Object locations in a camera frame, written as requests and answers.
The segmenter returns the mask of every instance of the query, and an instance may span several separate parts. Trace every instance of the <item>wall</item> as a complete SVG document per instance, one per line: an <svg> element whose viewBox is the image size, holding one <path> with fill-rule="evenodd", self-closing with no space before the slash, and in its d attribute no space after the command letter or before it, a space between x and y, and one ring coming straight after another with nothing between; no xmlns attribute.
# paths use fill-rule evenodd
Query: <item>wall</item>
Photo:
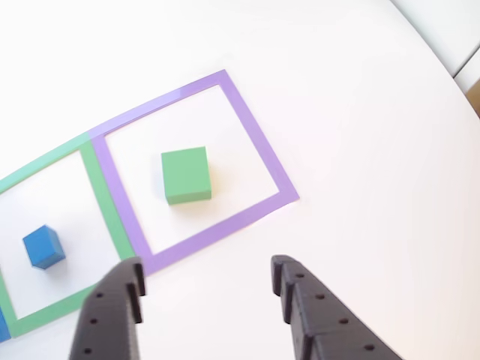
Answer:
<svg viewBox="0 0 480 360"><path fill-rule="evenodd" d="M392 2L412 23L452 76L480 45L478 0Z"/></svg>
<svg viewBox="0 0 480 360"><path fill-rule="evenodd" d="M464 93L467 93L478 80L480 80L480 49L455 77L455 82Z"/></svg>

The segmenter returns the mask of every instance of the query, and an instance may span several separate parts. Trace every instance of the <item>purple tape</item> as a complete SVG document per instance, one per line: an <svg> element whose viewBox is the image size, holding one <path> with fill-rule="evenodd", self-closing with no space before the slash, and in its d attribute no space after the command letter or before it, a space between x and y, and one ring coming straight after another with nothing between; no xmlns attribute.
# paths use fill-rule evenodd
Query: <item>purple tape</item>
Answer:
<svg viewBox="0 0 480 360"><path fill-rule="evenodd" d="M105 141L105 136L122 126L142 118L143 116L147 116L148 114L167 107L176 101L180 101L216 85L219 85L225 93L244 129L247 131L248 136L252 140L252 143L255 145L263 163L270 172L270 176L274 179L279 191L275 195L258 202L250 208L240 211L232 217L222 220L220 223L216 223L208 229L205 229L202 232L161 251L160 253L153 254L123 187L122 180L120 179L112 155L108 149L107 142ZM213 73L203 79L150 100L143 105L124 112L123 114L94 127L88 133L91 137L100 167L105 176L106 183L112 194L113 201L124 225L125 231L127 232L135 253L143 258L145 273L147 275L161 270L166 266L213 244L214 242L254 223L255 221L258 221L267 214L274 212L282 206L299 198L292 182L278 160L277 155L274 153L272 147L260 129L260 126L255 121L247 104L240 96L239 91L225 70Z"/></svg>

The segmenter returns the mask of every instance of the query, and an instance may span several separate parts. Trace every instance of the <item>square frame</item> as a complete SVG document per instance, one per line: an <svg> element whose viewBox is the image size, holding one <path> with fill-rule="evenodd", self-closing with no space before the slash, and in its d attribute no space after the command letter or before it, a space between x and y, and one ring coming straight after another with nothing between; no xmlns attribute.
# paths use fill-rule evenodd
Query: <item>square frame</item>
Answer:
<svg viewBox="0 0 480 360"><path fill-rule="evenodd" d="M100 164L95 156L95 150L90 141L90 136L87 133L83 133L73 138L65 144L60 145L58 148L55 148L38 159L33 160L31 163L18 169L6 178L3 178L0 181L0 194L3 194L5 191L19 184L28 177L38 173L42 169L75 151L79 151L82 156L91 187L94 191L95 198L100 207L109 234L112 237L118 256L122 260L127 259L128 257L134 257L134 249L128 241L127 233L125 232L122 221L116 210L109 188L101 171ZM92 284L92 286L80 290L67 298L63 298L39 311L18 319L0 269L0 308L4 314L10 335L13 338L18 337L79 309L83 300L89 295L94 286L95 285Z"/></svg>
<svg viewBox="0 0 480 360"><path fill-rule="evenodd" d="M143 234L140 223L128 199L127 192L122 184L119 172L116 169L105 136L131 122L135 122L144 116L213 86L220 86L222 89L279 191L261 202L186 238L172 247L159 253L152 253L152 249ZM296 189L278 160L277 155L274 153L273 148L270 146L253 114L248 109L247 104L225 70L208 75L165 95L156 97L115 118L111 118L91 129L88 134L91 137L91 143L100 167L103 170L103 176L108 184L113 202L116 205L130 243L136 254L142 257L147 275L176 263L299 198Z"/></svg>

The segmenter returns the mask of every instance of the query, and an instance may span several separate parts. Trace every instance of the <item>green square outline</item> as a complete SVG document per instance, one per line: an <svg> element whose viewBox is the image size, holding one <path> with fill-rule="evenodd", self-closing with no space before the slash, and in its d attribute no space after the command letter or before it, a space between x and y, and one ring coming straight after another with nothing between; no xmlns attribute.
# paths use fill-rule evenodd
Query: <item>green square outline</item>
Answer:
<svg viewBox="0 0 480 360"><path fill-rule="evenodd" d="M121 260L129 257L135 257L134 249L128 239L127 233L120 220L119 213L113 203L112 195L105 182L104 174L98 163L97 155L93 149L92 141L88 133L83 133L72 140L60 145L58 148L47 152L38 159L33 160L16 172L10 174L0 181L0 194L19 184L28 177L38 173L49 165L61 160L62 158L79 151L83 164L88 174L91 187L100 206L106 227L112 237L113 244ZM43 309L31 313L28 316L18 319L15 314L14 306L8 295L5 281L0 269L0 308L3 312L5 322L12 338L24 335L27 332L40 328L60 317L63 317L80 308L84 299L89 295L95 284L80 290L73 295L68 296L56 303L53 303Z"/></svg>

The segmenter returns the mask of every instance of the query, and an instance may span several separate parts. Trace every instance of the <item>blue object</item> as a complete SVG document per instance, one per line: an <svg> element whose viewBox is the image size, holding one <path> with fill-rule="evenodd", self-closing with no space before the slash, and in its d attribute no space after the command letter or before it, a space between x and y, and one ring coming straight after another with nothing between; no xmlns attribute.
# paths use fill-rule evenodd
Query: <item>blue object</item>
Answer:
<svg viewBox="0 0 480 360"><path fill-rule="evenodd" d="M40 269L48 269L65 258L57 233L47 225L36 229L23 238L31 264Z"/></svg>
<svg viewBox="0 0 480 360"><path fill-rule="evenodd" d="M7 322L3 317L2 309L0 309L0 343L11 339L10 332L8 331Z"/></svg>

